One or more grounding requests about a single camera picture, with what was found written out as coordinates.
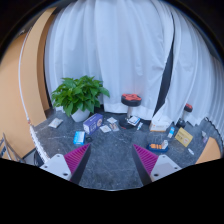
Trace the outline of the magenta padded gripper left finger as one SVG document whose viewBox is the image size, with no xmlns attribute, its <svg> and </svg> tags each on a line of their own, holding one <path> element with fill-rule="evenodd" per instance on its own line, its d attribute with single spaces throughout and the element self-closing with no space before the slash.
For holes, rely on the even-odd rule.
<svg viewBox="0 0 224 224">
<path fill-rule="evenodd" d="M 85 144 L 66 155 L 56 154 L 41 169 L 78 184 L 91 153 L 91 144 Z"/>
</svg>

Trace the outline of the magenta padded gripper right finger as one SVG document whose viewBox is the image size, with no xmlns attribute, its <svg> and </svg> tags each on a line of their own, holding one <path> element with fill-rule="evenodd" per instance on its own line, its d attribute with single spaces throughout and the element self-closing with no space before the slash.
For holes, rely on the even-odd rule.
<svg viewBox="0 0 224 224">
<path fill-rule="evenodd" d="M 136 144 L 132 146 L 132 156 L 143 185 L 181 170 L 167 155 L 156 155 Z"/>
</svg>

